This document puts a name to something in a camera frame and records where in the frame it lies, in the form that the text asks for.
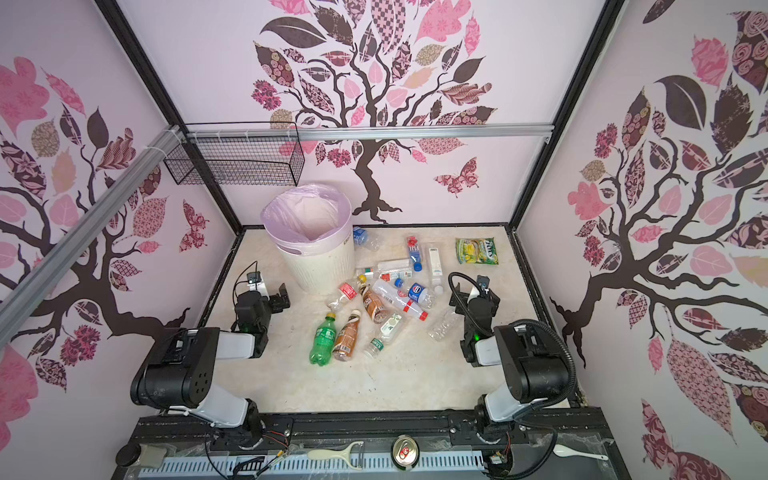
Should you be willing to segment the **clear crushed bottle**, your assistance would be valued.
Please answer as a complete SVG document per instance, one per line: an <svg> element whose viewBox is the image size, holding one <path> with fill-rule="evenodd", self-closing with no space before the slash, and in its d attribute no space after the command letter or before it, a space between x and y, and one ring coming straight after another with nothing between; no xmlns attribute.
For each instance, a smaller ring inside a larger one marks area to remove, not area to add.
<svg viewBox="0 0 768 480"><path fill-rule="evenodd" d="M462 321L463 316L461 314L456 313L453 309L447 309L431 327L429 336L435 341L442 341Z"/></svg>

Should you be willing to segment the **green soda bottle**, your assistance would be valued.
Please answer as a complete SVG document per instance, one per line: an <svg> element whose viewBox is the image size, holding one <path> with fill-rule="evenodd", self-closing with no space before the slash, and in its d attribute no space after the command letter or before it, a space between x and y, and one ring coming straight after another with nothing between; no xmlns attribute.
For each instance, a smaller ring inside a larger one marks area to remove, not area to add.
<svg viewBox="0 0 768 480"><path fill-rule="evenodd" d="M317 327L309 354L312 365L325 366L330 362L337 335L335 320L336 315L328 312Z"/></svg>

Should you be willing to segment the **brown tea bottle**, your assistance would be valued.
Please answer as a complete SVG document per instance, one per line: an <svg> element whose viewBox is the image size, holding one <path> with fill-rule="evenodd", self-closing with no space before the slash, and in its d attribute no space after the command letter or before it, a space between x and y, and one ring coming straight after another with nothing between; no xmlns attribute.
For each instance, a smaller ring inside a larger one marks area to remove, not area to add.
<svg viewBox="0 0 768 480"><path fill-rule="evenodd" d="M346 362L352 358L361 319L362 312L360 310L354 309L350 313L347 322L339 331L332 349L332 356L335 360Z"/></svg>

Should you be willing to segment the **clear bottle white green label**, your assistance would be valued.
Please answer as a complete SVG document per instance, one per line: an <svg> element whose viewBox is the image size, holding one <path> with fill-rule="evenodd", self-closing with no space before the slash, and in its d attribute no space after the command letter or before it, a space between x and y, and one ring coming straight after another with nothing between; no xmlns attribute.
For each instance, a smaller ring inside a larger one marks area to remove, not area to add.
<svg viewBox="0 0 768 480"><path fill-rule="evenodd" d="M407 317L404 314L392 313L387 320L381 324L379 338L384 344L390 344L397 338L407 323Z"/></svg>

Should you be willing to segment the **brown coffee drink bottle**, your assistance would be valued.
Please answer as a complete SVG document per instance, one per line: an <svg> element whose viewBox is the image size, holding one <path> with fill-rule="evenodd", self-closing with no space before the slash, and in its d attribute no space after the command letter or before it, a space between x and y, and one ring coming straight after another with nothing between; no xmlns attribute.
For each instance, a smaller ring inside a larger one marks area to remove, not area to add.
<svg viewBox="0 0 768 480"><path fill-rule="evenodd" d="M374 292L370 284L366 284L360 291L364 308L375 324L382 324L388 320L391 313L383 299Z"/></svg>

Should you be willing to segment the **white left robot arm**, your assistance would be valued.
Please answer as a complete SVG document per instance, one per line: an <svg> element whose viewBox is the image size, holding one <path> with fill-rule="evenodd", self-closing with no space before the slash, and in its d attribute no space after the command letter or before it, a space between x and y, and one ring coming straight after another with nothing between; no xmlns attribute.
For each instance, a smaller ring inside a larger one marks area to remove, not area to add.
<svg viewBox="0 0 768 480"><path fill-rule="evenodd" d="M282 284L275 294L248 290L235 301L232 331L218 327L180 329L155 342L130 386L130 398L163 412L177 412L222 430L249 435L253 444L265 426L256 403L214 381L219 361L257 359L268 344L271 317L291 306Z"/></svg>

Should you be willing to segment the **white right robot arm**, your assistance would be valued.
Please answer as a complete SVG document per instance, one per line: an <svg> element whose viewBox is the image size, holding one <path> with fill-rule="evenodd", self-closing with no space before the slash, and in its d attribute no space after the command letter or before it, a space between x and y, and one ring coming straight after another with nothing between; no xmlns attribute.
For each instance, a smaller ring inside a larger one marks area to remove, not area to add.
<svg viewBox="0 0 768 480"><path fill-rule="evenodd" d="M480 441L495 444L487 430L513 425L575 392L575 362L549 325L521 319L494 327L499 301L490 291L454 293L451 304L463 320L459 345L465 361L475 368L500 366L504 375L504 383L482 395L474 409L472 425Z"/></svg>

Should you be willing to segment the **cream bin with pink liner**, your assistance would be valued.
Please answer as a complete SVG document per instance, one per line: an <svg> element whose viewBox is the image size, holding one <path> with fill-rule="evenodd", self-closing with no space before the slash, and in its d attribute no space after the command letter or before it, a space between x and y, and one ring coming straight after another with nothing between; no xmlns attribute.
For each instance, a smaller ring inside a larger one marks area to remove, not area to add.
<svg viewBox="0 0 768 480"><path fill-rule="evenodd" d="M287 190L260 218L305 292L327 294L354 274L352 206L336 188L307 184Z"/></svg>

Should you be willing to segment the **green yellow snack bag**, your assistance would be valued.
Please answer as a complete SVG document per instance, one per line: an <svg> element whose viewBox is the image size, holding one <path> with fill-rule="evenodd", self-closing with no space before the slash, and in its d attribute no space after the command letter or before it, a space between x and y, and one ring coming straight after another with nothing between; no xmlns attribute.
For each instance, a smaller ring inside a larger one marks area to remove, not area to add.
<svg viewBox="0 0 768 480"><path fill-rule="evenodd" d="M460 264L498 265L499 259L493 237L457 238L456 257Z"/></svg>

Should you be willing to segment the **clear bottle red label yellow cap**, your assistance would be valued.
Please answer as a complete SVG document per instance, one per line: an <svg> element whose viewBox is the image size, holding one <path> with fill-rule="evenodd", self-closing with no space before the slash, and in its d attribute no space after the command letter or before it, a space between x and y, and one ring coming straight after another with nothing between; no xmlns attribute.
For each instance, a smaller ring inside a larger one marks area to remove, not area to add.
<svg viewBox="0 0 768 480"><path fill-rule="evenodd" d="M327 307L334 314L340 312L362 292L367 283L368 281L365 275L358 275L342 282L327 298Z"/></svg>

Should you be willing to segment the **fiji bottle blue label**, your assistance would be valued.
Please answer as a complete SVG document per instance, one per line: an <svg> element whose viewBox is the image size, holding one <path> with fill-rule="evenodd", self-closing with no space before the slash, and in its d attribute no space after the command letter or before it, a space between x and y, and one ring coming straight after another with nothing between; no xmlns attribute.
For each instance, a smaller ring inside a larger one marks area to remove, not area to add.
<svg viewBox="0 0 768 480"><path fill-rule="evenodd" d="M415 236L407 238L408 255L415 272L421 272L423 269L421 245Z"/></svg>

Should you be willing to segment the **clear flat bottle green red label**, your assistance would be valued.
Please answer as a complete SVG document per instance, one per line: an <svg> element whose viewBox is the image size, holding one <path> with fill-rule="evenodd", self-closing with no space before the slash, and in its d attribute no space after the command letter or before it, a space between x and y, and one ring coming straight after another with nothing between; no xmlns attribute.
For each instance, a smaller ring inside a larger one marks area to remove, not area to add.
<svg viewBox="0 0 768 480"><path fill-rule="evenodd" d="M411 261L407 258L382 261L374 266L356 269L356 275L365 276L369 282L377 279L383 279L385 282L394 282L396 279L407 280L412 278L413 274Z"/></svg>

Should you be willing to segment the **clear bottle blue label back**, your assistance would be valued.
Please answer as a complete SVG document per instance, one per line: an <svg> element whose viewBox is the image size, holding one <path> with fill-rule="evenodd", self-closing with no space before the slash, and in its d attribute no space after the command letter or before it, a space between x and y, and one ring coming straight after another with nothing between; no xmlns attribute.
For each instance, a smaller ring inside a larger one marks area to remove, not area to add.
<svg viewBox="0 0 768 480"><path fill-rule="evenodd" d="M378 236L362 227L355 226L353 228L353 240L357 247L366 248L371 251L377 251L380 247Z"/></svg>

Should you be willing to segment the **white plastic spoon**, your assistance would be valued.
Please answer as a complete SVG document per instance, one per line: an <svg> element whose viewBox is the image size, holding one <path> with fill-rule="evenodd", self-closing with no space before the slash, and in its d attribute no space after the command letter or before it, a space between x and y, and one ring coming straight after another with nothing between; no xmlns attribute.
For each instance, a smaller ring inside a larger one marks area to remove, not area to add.
<svg viewBox="0 0 768 480"><path fill-rule="evenodd" d="M562 444L556 444L553 448L553 453L560 458L582 457L603 462L607 462L609 460L607 455L583 452Z"/></svg>

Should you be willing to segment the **cream vegetable peeler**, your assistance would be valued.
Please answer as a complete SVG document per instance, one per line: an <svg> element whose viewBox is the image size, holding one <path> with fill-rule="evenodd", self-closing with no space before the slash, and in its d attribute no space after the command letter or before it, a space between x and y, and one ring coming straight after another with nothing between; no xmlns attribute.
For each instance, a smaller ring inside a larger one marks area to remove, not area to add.
<svg viewBox="0 0 768 480"><path fill-rule="evenodd" d="M352 441L341 449L313 449L307 453L307 458L312 461L339 460L352 470L364 469L365 442L363 440Z"/></svg>

